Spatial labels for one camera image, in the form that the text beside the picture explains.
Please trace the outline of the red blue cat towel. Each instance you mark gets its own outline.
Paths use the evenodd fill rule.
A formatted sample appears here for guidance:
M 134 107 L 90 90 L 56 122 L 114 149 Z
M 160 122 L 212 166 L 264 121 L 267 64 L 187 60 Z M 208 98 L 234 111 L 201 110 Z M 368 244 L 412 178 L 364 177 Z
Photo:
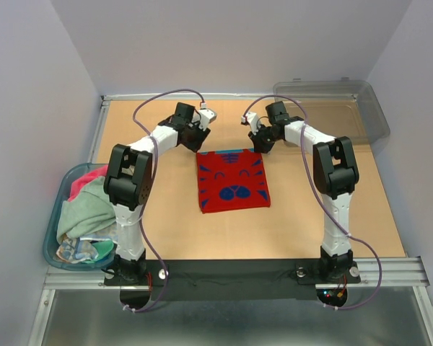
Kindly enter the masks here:
M 263 158 L 251 149 L 196 154 L 198 203 L 202 213 L 268 208 Z

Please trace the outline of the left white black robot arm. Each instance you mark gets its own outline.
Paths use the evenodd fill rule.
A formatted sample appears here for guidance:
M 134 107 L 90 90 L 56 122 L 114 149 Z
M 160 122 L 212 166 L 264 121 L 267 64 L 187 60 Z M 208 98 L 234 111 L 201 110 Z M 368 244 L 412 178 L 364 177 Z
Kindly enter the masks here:
M 217 114 L 204 102 L 196 109 L 179 102 L 171 116 L 153 131 L 130 144 L 113 147 L 104 192 L 115 213 L 118 242 L 115 259 L 105 273 L 106 285 L 133 286 L 146 280 L 146 237 L 141 230 L 146 203 L 152 191 L 158 158 L 179 145 L 196 153 L 210 134 Z

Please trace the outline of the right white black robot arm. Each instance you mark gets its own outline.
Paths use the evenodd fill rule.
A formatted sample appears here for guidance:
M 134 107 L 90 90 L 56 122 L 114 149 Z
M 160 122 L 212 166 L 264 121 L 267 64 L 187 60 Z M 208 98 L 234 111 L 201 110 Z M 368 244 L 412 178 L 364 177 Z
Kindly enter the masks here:
M 250 127 L 254 151 L 267 154 L 283 140 L 300 147 L 307 178 L 324 216 L 324 234 L 315 273 L 334 281 L 353 266 L 349 240 L 351 197 L 359 181 L 359 170 L 351 139 L 322 133 L 307 118 L 292 117 L 282 101 L 266 106 L 269 125 L 246 109 L 241 123 Z

